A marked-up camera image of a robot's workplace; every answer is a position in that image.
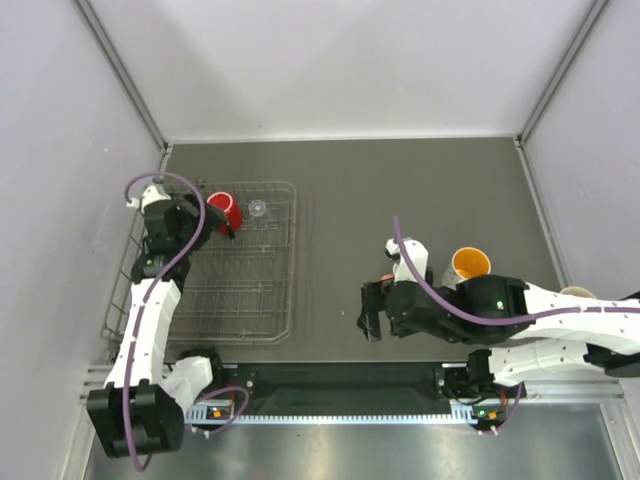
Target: gray table surface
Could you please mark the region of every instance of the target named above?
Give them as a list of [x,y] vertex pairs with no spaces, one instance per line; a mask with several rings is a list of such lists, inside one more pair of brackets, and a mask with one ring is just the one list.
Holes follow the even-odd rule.
[[[400,215],[439,284],[453,252],[484,250],[493,273],[556,289],[551,257],[509,138],[176,145],[168,170],[209,182],[286,180],[298,190],[291,335],[222,346],[225,361],[450,361],[472,347],[426,334],[368,343],[359,287],[389,271]],[[387,330],[382,319],[383,332]]]

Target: metal track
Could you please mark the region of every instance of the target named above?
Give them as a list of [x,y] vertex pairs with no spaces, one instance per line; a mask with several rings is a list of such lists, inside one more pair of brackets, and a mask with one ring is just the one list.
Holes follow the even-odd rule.
[[[194,405],[187,412],[188,425],[222,425],[226,420],[206,420],[206,405]],[[331,415],[331,416],[273,416],[242,415],[237,425],[467,425],[477,423],[472,418],[473,408],[451,405],[446,415]]]

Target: clear plastic cup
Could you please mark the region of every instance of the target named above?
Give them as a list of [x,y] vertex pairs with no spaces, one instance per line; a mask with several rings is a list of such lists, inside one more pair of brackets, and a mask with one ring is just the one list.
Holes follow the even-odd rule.
[[269,211],[264,200],[253,200],[249,204],[249,216],[251,223],[254,225],[262,225],[269,221]]

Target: gray floor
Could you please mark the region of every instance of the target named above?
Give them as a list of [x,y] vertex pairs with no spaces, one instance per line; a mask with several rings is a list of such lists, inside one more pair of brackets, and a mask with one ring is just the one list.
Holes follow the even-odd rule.
[[[233,480],[616,480],[597,405],[523,405],[497,438],[466,425],[239,426],[206,440],[187,432],[154,455],[146,478]],[[95,444],[85,480],[138,478],[130,458]]]
[[464,358],[468,347],[426,334],[370,344],[355,326],[360,285],[389,271],[383,250],[395,214],[429,250],[436,279],[455,250],[475,246],[494,273],[558,287],[511,139],[178,145],[168,169],[298,189],[291,335],[273,346],[223,346],[225,361]]

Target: cable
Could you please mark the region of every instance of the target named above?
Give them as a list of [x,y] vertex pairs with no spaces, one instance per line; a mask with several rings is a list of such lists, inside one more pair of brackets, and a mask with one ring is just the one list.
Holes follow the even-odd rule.
[[198,200],[198,207],[200,208],[200,218],[198,219],[198,226],[196,227],[196,230],[193,233],[193,236],[189,239],[187,244],[182,248],[182,250],[178,252],[178,254],[175,257],[171,259],[169,263],[167,263],[162,268],[162,270],[160,270],[160,272],[155,276],[155,278],[151,282],[151,285],[149,285],[149,288],[147,289],[146,293],[144,294],[144,297],[142,298],[142,305],[138,309],[138,314],[136,316],[135,323],[133,324],[133,335],[132,335],[133,339],[129,344],[129,353],[127,355],[127,362],[125,364],[125,370],[124,370],[124,385],[122,386],[122,412],[123,412],[123,421],[124,421],[124,435],[127,442],[127,448],[129,450],[129,455],[131,455],[131,461],[133,462],[133,467],[138,472],[144,472],[147,469],[147,467],[149,466],[149,463],[151,462],[151,457],[152,457],[152,455],[148,455],[147,459],[144,462],[144,465],[140,464],[140,459],[138,458],[138,452],[136,451],[136,444],[133,439],[133,427],[131,425],[131,407],[129,404],[130,402],[129,388],[131,387],[131,371],[133,370],[133,359],[134,359],[135,350],[136,350],[136,338],[138,338],[138,334],[140,332],[140,324],[142,321],[142,316],[144,314],[144,307],[147,301],[149,300],[149,297],[151,296],[151,293],[153,292],[153,289],[156,287],[156,285],[180,260],[182,260],[182,258],[189,252],[191,247],[193,247],[193,244],[196,242],[196,240],[202,233],[202,229],[204,228],[204,220],[205,220],[205,213],[206,213],[204,199],[202,198],[200,191],[195,187],[195,185],[193,185],[189,180],[187,180],[183,176],[178,175],[176,173],[171,173],[171,172],[147,172],[147,173],[142,173],[140,175],[133,177],[124,188],[124,198],[127,201],[127,203],[131,201],[131,198],[129,196],[129,191],[131,190],[131,187],[133,186],[133,184],[135,184],[139,180],[142,180],[143,178],[158,177],[158,176],[175,178],[179,182],[189,187],[189,189],[193,191],[194,195],[196,196],[196,199]]
[[198,400],[196,400],[196,403],[199,403],[199,402],[202,402],[204,400],[209,400],[211,398],[217,397],[219,395],[222,395],[222,394],[228,393],[228,392],[242,392],[242,394],[244,396],[244,398],[242,399],[242,404],[240,405],[238,410],[233,414],[233,416],[229,417],[227,422],[225,424],[223,424],[220,428],[216,428],[215,430],[208,430],[209,436],[216,435],[216,434],[218,434],[220,432],[224,432],[227,428],[229,428],[231,426],[231,424],[233,422],[236,421],[236,419],[240,415],[242,415],[242,412],[244,412],[245,408],[247,408],[247,405],[249,404],[249,391],[246,388],[241,387],[239,385],[232,385],[232,386],[229,386],[229,387],[221,388],[219,390],[215,390],[213,392],[206,393],[202,397],[200,397]]
[[518,409],[518,404],[520,403],[520,399],[522,398],[523,390],[524,390],[524,383],[521,382],[520,385],[518,385],[518,391],[516,392],[516,399],[513,402],[513,407],[511,407],[511,410],[509,410],[509,413],[507,414],[507,418],[505,418],[504,422],[498,425],[493,431],[493,433],[495,433],[496,435],[502,432],[502,430],[507,426],[507,424],[513,418],[513,415],[516,413],[516,410]]
[[517,317],[509,317],[509,318],[485,318],[478,317],[477,315],[472,315],[470,313],[465,312],[464,310],[459,309],[455,305],[447,302],[444,298],[442,298],[436,290],[429,285],[426,280],[422,277],[413,261],[409,257],[407,253],[407,247],[404,245],[404,236],[402,235],[402,228],[400,227],[400,217],[393,217],[393,227],[395,231],[395,242],[398,244],[398,248],[400,249],[400,255],[402,255],[402,259],[407,264],[407,268],[415,278],[418,285],[429,294],[429,296],[442,308],[447,310],[449,313],[455,315],[456,317],[466,320],[467,322],[476,323],[478,325],[485,325],[489,327],[499,327],[499,326],[507,326],[507,325],[517,325],[519,323],[530,323],[539,318],[552,317],[554,315],[562,315],[567,313],[636,313],[640,314],[640,307],[587,307],[581,308],[579,306],[575,307],[563,307],[563,308],[555,308],[553,310],[546,310],[538,313],[529,313],[526,315],[520,315]]

